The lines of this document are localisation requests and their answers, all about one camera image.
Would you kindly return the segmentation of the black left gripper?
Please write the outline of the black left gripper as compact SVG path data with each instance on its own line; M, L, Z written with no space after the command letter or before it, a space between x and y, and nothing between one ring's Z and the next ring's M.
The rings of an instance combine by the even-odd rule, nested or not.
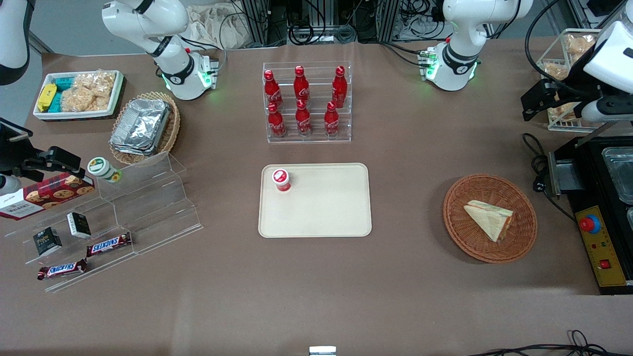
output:
M592 101L599 99L600 85L581 85L578 90L581 95L571 90L564 89L550 79L543 78L537 83L537 91L527 91L521 97L522 117L525 122L534 118L544 110L545 95L552 95L551 100L545 103L548 115L559 119L581 119L582 110Z

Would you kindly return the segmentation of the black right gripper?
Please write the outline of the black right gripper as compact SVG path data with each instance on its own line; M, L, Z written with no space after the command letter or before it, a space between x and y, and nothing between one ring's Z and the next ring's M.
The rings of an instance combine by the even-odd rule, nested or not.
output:
M82 170L81 158L59 147L50 147L47 162L30 142L33 131L1 119L0 128L0 171L4 175L27 178L42 182L45 174L40 172L48 168L57 171L79 172Z

